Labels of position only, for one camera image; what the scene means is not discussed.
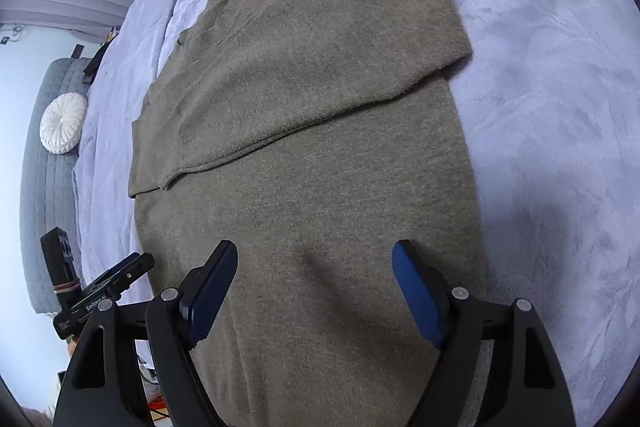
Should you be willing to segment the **olive brown knit sweater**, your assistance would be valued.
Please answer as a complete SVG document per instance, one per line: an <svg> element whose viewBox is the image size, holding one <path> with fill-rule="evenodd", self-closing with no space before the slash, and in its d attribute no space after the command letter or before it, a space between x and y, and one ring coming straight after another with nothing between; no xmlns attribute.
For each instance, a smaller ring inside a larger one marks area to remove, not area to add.
<svg viewBox="0 0 640 427"><path fill-rule="evenodd" d="M408 239L485 289L448 76L452 0L209 0L132 125L155 288L223 239L238 272L193 353L231 426L402 426L435 363L395 280Z"/></svg>

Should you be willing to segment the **round white pleated cushion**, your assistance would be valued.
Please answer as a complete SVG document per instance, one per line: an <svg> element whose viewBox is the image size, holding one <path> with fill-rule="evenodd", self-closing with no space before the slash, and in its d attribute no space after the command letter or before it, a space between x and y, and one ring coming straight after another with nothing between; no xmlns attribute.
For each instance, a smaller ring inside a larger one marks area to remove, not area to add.
<svg viewBox="0 0 640 427"><path fill-rule="evenodd" d="M79 143L87 115L85 95L68 92L55 98L43 111L39 124L42 146L54 155L70 152Z"/></svg>

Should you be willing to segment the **lavender plush bed blanket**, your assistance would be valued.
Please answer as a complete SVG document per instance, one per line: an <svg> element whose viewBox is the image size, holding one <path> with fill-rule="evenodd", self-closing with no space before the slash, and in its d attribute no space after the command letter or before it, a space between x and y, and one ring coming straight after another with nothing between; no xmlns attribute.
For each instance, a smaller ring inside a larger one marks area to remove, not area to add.
<svg viewBox="0 0 640 427"><path fill-rule="evenodd" d="M207 0L134 0L89 91L75 168L82 274L138 248L131 124ZM634 0L456 0L474 49L452 84L489 285L535 303L576 421L639 355L639 11Z"/></svg>

